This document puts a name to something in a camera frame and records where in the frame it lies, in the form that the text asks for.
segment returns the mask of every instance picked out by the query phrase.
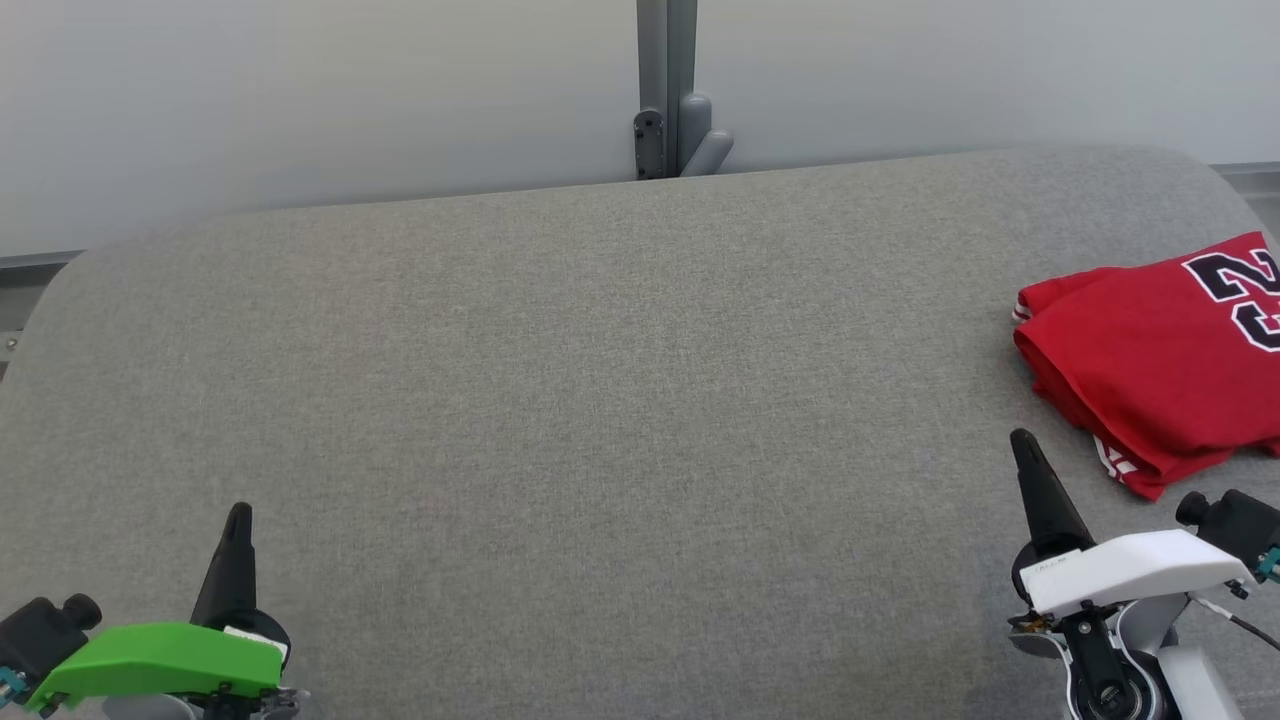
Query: white wall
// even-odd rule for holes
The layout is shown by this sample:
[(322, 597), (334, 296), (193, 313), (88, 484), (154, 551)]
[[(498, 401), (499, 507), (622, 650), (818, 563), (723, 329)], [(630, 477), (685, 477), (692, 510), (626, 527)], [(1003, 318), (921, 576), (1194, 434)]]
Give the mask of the white wall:
[(0, 256), (214, 213), (630, 178), (635, 13), (0, 0)]
[(1029, 142), (1280, 160), (1276, 0), (700, 0), (724, 170)]

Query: red fabric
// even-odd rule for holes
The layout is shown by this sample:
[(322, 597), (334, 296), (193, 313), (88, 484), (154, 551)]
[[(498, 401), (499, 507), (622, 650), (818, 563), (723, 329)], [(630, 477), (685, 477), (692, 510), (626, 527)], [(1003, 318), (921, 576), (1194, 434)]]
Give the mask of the red fabric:
[(1019, 293), (1015, 315), (1030, 319), (1014, 342), (1036, 392), (1098, 439), (1112, 477), (1156, 500), (1239, 447), (1280, 455), (1276, 274), (1254, 232), (1044, 281)]

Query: red shirt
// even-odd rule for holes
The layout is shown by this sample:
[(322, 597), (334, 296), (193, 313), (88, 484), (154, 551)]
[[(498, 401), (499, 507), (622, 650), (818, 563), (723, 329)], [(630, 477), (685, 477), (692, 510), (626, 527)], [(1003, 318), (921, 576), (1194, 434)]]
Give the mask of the red shirt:
[(1280, 455), (1280, 270), (1262, 233), (1044, 281), (1014, 315), (1036, 392), (1138, 495), (1239, 447)]

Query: gray fabric surface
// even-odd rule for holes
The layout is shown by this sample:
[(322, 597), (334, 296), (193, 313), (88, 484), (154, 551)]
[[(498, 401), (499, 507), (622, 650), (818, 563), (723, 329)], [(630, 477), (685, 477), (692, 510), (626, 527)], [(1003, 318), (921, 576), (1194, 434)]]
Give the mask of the gray fabric surface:
[[(1190, 489), (1280, 503), (1280, 465), (1129, 496), (1032, 395), (1014, 295), (1258, 228), (1183, 156), (1060, 147), (92, 251), (0, 383), (0, 603), (184, 619), (243, 498), (310, 717), (1056, 720), (1061, 670), (1004, 637), (1009, 430), (1103, 538)], [(1280, 630), (1280, 592), (1242, 614)], [(1280, 655), (1196, 609), (1181, 634), (1276, 716)]]

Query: black cable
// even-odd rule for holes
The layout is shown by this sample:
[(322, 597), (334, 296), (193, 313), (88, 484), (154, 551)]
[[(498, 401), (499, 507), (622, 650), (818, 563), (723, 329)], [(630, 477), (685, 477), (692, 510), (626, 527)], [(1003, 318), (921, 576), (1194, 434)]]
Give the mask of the black cable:
[(1267, 643), (1268, 646), (1271, 646), (1271, 647), (1274, 647), (1276, 650), (1280, 650), (1280, 642), (1276, 642), (1275, 638), (1272, 638), (1271, 635), (1268, 635), (1268, 634), (1263, 633), (1262, 630), (1254, 628), (1249, 623), (1247, 623), (1244, 620), (1240, 620), (1235, 615), (1231, 615), (1231, 621), (1235, 623), (1236, 625), (1244, 628), (1245, 630), (1253, 633), (1254, 635), (1257, 635), (1258, 638), (1261, 638), (1262, 642)]

